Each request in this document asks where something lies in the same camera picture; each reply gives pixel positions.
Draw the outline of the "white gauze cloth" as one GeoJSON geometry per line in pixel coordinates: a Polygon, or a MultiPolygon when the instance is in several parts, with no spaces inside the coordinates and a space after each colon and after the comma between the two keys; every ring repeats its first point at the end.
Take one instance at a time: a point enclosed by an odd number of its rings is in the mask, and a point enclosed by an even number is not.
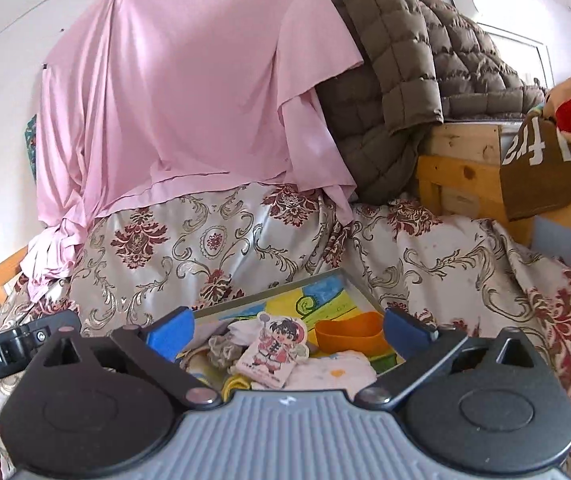
{"type": "Polygon", "coordinates": [[[345,390],[353,398],[377,378],[378,374],[366,356],[356,351],[344,351],[297,364],[283,389],[345,390]]]}

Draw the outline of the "yellow sock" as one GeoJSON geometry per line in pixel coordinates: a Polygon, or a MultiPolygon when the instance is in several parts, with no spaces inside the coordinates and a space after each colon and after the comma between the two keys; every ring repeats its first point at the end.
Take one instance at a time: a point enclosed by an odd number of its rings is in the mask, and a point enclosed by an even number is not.
{"type": "Polygon", "coordinates": [[[223,383],[221,394],[224,398],[229,398],[235,390],[250,389],[252,389],[252,381],[243,375],[236,374],[226,379],[223,383]]]}

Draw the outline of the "cartoon girl sticker card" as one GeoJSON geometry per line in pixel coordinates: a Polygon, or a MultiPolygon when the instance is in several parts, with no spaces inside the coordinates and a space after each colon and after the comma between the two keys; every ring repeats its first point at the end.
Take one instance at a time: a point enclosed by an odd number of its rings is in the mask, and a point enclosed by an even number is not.
{"type": "Polygon", "coordinates": [[[264,323],[259,337],[234,364],[235,371],[268,389],[281,389],[299,362],[309,358],[307,326],[301,318],[257,315],[264,323]]]}

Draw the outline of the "white sock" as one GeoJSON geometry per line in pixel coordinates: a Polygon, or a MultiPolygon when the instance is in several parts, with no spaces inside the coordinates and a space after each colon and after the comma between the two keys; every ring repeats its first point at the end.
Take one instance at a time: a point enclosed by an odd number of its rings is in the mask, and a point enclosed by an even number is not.
{"type": "Polygon", "coordinates": [[[229,341],[239,347],[250,347],[264,329],[264,323],[258,318],[235,321],[228,326],[229,341]]]}

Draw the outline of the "floral satin bedspread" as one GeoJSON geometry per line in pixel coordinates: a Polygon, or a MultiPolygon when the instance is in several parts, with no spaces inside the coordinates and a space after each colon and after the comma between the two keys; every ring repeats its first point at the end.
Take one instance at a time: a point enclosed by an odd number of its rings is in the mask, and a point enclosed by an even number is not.
{"type": "Polygon", "coordinates": [[[344,268],[423,322],[481,337],[517,326],[571,398],[571,263],[517,244],[497,222],[437,217],[414,200],[353,213],[343,226],[319,192],[251,184],[112,214],[40,300],[14,287],[0,331],[70,309],[100,336],[344,268]]]}

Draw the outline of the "grey tray with cartoon drawing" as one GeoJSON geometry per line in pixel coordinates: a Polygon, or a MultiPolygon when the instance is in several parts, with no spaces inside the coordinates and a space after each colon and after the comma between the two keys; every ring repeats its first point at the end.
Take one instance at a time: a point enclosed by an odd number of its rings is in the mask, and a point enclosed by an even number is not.
{"type": "Polygon", "coordinates": [[[199,315],[177,360],[223,399],[241,390],[355,396],[399,362],[384,336],[382,307],[343,270],[199,315]]]}

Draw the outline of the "pink hanging sheet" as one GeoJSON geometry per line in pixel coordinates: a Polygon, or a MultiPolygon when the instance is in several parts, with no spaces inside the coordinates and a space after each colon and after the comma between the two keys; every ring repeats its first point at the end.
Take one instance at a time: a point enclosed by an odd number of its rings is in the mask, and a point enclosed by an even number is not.
{"type": "Polygon", "coordinates": [[[40,299],[92,224],[247,183],[355,192],[317,97],[363,58],[331,0],[98,0],[46,57],[36,117],[40,299]]]}

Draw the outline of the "brown quilted down jacket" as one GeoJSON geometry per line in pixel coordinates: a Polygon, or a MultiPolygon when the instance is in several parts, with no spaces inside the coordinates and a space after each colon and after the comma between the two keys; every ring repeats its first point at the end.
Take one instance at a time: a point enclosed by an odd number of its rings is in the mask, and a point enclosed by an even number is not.
{"type": "Polygon", "coordinates": [[[404,192],[419,145],[448,120],[522,119],[543,102],[491,37],[444,0],[331,0],[363,64],[317,85],[360,202],[404,192]]]}

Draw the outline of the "wooden bed frame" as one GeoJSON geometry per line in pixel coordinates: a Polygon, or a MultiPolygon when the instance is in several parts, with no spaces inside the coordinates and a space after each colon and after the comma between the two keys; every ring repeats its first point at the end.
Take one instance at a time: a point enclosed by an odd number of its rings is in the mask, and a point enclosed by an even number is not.
{"type": "Polygon", "coordinates": [[[251,184],[125,210],[95,223],[68,278],[28,297],[20,255],[0,263],[0,330],[65,308],[89,333],[144,324],[178,306],[204,310],[336,268],[384,306],[468,320],[543,258],[571,264],[571,204],[510,220],[488,124],[436,128],[419,192],[357,204],[343,226],[317,192],[251,184]]]}

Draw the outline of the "wall poster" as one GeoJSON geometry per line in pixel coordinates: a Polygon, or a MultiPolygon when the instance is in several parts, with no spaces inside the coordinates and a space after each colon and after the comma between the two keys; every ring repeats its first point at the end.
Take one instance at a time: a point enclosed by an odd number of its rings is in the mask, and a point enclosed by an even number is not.
{"type": "Polygon", "coordinates": [[[28,120],[24,132],[27,157],[33,178],[36,177],[36,132],[37,132],[37,115],[34,115],[28,120]]]}

